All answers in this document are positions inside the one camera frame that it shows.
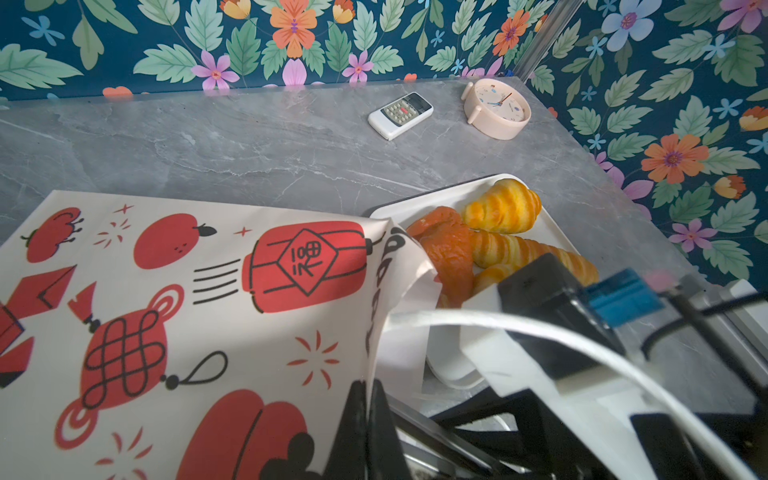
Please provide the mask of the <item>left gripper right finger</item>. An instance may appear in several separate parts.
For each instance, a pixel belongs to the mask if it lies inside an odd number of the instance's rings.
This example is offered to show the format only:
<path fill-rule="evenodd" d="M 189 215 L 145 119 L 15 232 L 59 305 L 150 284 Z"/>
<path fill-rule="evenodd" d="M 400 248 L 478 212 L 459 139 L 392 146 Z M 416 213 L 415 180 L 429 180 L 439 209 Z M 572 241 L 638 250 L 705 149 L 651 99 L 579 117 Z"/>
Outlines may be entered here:
<path fill-rule="evenodd" d="M 380 380 L 372 383 L 367 421 L 367 478 L 411 480 L 387 395 Z"/>

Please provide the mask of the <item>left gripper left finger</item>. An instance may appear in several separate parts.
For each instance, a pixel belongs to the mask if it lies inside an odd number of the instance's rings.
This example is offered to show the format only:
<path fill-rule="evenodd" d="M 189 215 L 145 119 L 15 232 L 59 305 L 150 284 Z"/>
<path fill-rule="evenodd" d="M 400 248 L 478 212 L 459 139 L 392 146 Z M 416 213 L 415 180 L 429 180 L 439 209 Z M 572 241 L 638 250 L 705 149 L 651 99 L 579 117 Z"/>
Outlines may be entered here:
<path fill-rule="evenodd" d="M 367 397 L 363 381 L 354 381 L 350 385 L 322 478 L 367 478 Z"/>

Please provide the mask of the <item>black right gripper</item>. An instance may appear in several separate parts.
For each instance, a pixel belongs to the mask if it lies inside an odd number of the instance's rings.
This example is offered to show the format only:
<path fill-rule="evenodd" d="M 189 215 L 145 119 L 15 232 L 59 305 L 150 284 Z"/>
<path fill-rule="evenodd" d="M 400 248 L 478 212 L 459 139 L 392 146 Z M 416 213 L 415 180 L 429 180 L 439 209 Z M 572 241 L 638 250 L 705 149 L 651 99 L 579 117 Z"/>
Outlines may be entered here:
<path fill-rule="evenodd" d="M 486 388 L 432 417 L 391 398 L 405 457 L 454 479 L 615 479 L 598 457 L 534 393 L 507 397 Z M 637 459 L 654 479 L 723 479 L 725 473 L 663 413 L 634 414 Z"/>

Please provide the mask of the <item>long twisted fake bread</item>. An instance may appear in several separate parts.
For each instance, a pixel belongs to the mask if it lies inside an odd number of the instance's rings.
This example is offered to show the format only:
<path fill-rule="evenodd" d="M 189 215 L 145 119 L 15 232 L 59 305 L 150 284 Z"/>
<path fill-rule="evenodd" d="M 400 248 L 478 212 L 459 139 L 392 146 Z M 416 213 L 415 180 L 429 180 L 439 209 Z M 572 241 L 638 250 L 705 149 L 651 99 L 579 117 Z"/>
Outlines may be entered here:
<path fill-rule="evenodd" d="M 482 268 L 505 263 L 522 269 L 538 258 L 552 254 L 584 286 L 599 280 L 597 268 L 581 255 L 535 240 L 515 235 L 472 231 L 472 255 L 474 263 Z"/>

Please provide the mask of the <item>orange-brown fake pastry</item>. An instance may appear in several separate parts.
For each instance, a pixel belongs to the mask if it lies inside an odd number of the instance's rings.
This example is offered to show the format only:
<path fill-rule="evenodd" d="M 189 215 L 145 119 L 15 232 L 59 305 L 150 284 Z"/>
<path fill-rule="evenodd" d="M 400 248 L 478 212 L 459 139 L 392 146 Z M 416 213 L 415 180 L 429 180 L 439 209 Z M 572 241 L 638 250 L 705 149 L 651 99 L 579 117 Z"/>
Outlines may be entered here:
<path fill-rule="evenodd" d="M 474 272 L 470 229 L 459 213 L 440 206 L 413 222 L 406 232 L 427 253 L 442 289 L 438 307 L 458 309 L 473 292 Z"/>

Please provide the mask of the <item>white and red paper bag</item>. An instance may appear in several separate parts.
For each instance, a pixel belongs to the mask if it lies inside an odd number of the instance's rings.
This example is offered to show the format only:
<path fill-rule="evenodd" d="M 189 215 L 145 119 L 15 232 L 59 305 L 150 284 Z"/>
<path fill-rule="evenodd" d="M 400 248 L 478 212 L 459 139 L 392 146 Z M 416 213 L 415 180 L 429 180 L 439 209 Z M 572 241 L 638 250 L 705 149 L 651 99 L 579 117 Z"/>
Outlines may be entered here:
<path fill-rule="evenodd" d="M 1 247 L 1 475 L 318 479 L 435 276 L 390 219 L 55 191 Z"/>

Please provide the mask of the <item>yellow fake croissant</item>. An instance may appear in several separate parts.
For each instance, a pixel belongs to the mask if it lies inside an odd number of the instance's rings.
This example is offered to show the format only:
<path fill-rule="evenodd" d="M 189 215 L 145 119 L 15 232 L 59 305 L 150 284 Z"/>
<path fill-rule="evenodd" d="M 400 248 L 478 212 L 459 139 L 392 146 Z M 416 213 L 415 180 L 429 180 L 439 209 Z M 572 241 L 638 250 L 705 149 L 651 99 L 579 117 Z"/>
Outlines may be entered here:
<path fill-rule="evenodd" d="M 542 211 L 539 195 L 521 181 L 497 181 L 462 212 L 471 229 L 491 233 L 515 234 L 531 230 Z"/>

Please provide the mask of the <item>yellow ring fake bread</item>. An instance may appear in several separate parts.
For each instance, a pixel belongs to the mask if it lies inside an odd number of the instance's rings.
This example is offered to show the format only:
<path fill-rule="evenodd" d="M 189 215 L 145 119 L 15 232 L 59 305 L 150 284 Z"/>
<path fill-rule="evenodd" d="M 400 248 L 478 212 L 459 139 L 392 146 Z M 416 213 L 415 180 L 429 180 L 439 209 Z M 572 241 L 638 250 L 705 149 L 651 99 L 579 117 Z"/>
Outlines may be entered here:
<path fill-rule="evenodd" d="M 489 286 L 500 283 L 518 270 L 519 268 L 515 265 L 505 263 L 485 268 L 474 277 L 472 295 L 477 295 Z"/>

